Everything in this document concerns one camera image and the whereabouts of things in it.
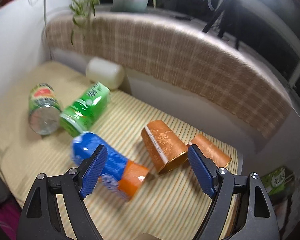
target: green bottle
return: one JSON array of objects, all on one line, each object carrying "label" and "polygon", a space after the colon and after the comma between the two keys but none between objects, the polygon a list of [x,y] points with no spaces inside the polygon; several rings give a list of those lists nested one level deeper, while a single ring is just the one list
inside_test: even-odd
[{"label": "green bottle", "polygon": [[97,82],[60,115],[60,125],[76,137],[88,131],[102,114],[109,101],[109,89]]}]

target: gold cup rim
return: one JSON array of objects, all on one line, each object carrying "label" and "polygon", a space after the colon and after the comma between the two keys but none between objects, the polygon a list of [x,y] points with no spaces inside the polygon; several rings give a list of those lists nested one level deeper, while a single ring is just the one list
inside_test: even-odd
[{"label": "gold cup rim", "polygon": [[178,156],[174,157],[172,160],[163,165],[158,172],[158,175],[163,175],[172,171],[174,168],[180,166],[188,159],[187,151],[180,153]]}]

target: beige cloth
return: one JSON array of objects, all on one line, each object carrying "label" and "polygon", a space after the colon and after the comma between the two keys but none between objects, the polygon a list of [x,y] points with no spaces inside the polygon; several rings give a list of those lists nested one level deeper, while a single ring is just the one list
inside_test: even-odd
[{"label": "beige cloth", "polygon": [[[59,175],[74,166],[69,156],[70,135],[60,129],[50,136],[41,137],[28,126],[29,91],[42,82],[54,88],[56,97],[64,106],[71,104],[90,85],[82,74],[49,62],[34,69],[0,98],[0,175],[21,205],[37,174]],[[118,90],[111,92],[111,102],[91,131],[130,160],[155,173],[140,133],[145,124],[157,119],[163,120],[185,144],[196,134],[202,134],[191,125]],[[236,150],[205,136],[232,158],[228,169],[236,174]],[[84,202],[105,240],[130,240],[141,233],[163,240],[191,240],[211,200],[202,192],[191,167],[185,164],[158,178],[146,179],[129,203],[102,184],[97,184]],[[74,238],[62,198],[58,197],[58,203],[65,231]],[[235,199],[222,237],[229,229],[234,204]]]},{"label": "beige cloth", "polygon": [[48,44],[103,57],[196,93],[265,138],[291,111],[289,96],[270,71],[180,22],[151,15],[98,13],[89,24],[90,28],[79,29],[71,16],[56,18],[46,28]]}]

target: metal screw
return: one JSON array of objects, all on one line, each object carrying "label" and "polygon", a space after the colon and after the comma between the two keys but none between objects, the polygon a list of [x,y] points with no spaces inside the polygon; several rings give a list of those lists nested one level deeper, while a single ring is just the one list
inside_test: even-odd
[{"label": "metal screw", "polygon": [[37,176],[37,179],[43,179],[44,178],[44,173],[40,173],[38,176]]},{"label": "metal screw", "polygon": [[255,172],[251,173],[251,177],[253,177],[254,179],[257,179],[259,178],[259,175],[256,174]]},{"label": "metal screw", "polygon": [[77,173],[77,169],[76,168],[72,168],[72,169],[69,169],[69,174],[73,175],[73,174],[76,174]]},{"label": "metal screw", "polygon": [[225,168],[219,168],[218,171],[221,174],[226,174],[227,173],[227,170]]}]

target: blue gripper pad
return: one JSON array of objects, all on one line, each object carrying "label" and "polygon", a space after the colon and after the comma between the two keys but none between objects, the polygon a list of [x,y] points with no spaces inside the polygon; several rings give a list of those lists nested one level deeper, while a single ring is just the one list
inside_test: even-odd
[{"label": "blue gripper pad", "polygon": [[213,186],[213,177],[193,146],[190,146],[188,149],[188,160],[203,193],[213,198],[217,193]]},{"label": "blue gripper pad", "polygon": [[107,158],[108,158],[107,148],[103,146],[99,154],[92,161],[89,168],[87,169],[87,171],[82,177],[82,188],[79,191],[79,194],[82,198],[85,198],[87,195],[92,193],[101,175],[101,171],[105,166]]}]

